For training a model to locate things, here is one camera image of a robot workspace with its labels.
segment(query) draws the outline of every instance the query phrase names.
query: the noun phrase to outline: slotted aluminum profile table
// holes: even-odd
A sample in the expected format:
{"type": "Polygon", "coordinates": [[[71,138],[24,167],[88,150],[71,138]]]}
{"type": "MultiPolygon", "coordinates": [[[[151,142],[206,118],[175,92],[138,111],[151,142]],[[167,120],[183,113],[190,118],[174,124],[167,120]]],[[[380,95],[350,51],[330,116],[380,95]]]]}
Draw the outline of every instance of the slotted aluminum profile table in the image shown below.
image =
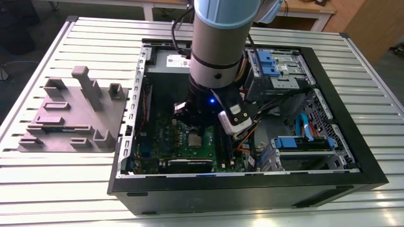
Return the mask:
{"type": "MultiPolygon", "coordinates": [[[[350,38],[252,28],[258,44],[314,48],[390,184],[319,208],[134,216],[107,195],[114,153],[20,153],[19,140],[40,107],[50,77],[78,85],[87,65],[100,87],[131,88],[143,38],[170,39],[171,24],[70,17],[0,127],[0,224],[122,226],[396,226],[404,223],[404,108],[350,38]]],[[[192,39],[183,24],[178,39],[192,39]]]]}

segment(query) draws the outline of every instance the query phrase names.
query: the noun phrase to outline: wooden table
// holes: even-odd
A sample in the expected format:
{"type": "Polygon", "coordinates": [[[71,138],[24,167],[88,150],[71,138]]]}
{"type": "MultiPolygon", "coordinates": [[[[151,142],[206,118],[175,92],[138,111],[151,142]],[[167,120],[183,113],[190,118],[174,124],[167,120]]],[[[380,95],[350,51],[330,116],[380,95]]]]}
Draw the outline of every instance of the wooden table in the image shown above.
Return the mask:
{"type": "MultiPolygon", "coordinates": [[[[314,1],[303,0],[287,0],[288,2],[288,17],[300,17],[300,18],[314,18],[316,22],[311,31],[320,32],[323,31],[327,22],[334,14],[336,14],[336,8],[331,2],[327,2],[326,6],[319,6],[314,1]]],[[[286,2],[282,5],[278,16],[284,16],[286,14],[286,2]]]]}
{"type": "MultiPolygon", "coordinates": [[[[186,9],[187,0],[59,0],[60,2],[75,3],[92,3],[104,5],[122,5],[122,6],[140,6],[144,10],[144,20],[154,21],[154,8],[186,9]]],[[[326,6],[319,6],[315,2],[303,0],[287,0],[288,2],[288,17],[314,18],[316,22],[312,31],[320,32],[330,20],[332,14],[336,13],[336,8],[327,2],[326,6]]],[[[286,3],[276,14],[278,16],[286,15],[286,3]]]]}

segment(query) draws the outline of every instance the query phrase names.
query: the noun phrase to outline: label sticker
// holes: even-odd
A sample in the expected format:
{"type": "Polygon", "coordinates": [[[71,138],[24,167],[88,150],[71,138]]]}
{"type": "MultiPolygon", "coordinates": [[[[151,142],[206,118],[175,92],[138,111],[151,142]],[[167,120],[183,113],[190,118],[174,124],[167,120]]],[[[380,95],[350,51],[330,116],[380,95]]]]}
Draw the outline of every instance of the label sticker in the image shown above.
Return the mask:
{"type": "Polygon", "coordinates": [[[190,68],[191,60],[182,55],[171,54],[167,56],[167,67],[190,68]]]}
{"type": "Polygon", "coordinates": [[[254,166],[255,165],[255,160],[254,160],[254,158],[250,156],[248,157],[248,162],[250,162],[250,164],[254,166]]]}
{"type": "Polygon", "coordinates": [[[276,65],[278,70],[288,70],[288,67],[286,65],[276,65]]]}
{"type": "Polygon", "coordinates": [[[64,132],[76,132],[75,129],[62,129],[64,132]]]}

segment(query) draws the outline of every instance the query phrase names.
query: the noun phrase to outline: blue cable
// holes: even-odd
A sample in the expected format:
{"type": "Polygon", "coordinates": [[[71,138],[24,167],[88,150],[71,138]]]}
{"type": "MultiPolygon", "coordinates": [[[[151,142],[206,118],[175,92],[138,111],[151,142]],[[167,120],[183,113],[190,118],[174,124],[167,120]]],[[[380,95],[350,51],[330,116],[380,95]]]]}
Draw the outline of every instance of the blue cable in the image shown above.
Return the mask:
{"type": "Polygon", "coordinates": [[[308,116],[304,113],[298,114],[298,117],[296,117],[296,135],[302,136],[300,119],[303,120],[306,136],[310,139],[310,141],[314,141],[315,139],[314,139],[314,136],[311,135],[311,132],[310,132],[310,119],[308,119],[308,116]]]}

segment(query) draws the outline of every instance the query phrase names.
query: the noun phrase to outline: white sticker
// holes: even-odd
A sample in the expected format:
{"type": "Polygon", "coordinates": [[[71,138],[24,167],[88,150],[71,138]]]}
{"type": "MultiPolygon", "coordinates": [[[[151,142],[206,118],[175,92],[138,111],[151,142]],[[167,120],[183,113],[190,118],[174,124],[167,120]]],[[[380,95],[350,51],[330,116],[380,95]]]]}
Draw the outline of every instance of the white sticker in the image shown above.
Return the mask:
{"type": "Polygon", "coordinates": [[[254,158],[250,156],[248,157],[248,162],[250,162],[250,164],[252,165],[252,166],[255,166],[255,160],[254,160],[254,158]]]}
{"type": "Polygon", "coordinates": [[[167,67],[190,68],[191,60],[182,55],[171,54],[167,57],[167,67]]]}
{"type": "Polygon", "coordinates": [[[279,70],[288,70],[288,67],[286,65],[276,65],[279,70]]]}
{"type": "Polygon", "coordinates": [[[330,13],[330,14],[334,14],[335,11],[334,11],[334,10],[320,10],[320,13],[330,13]]]}

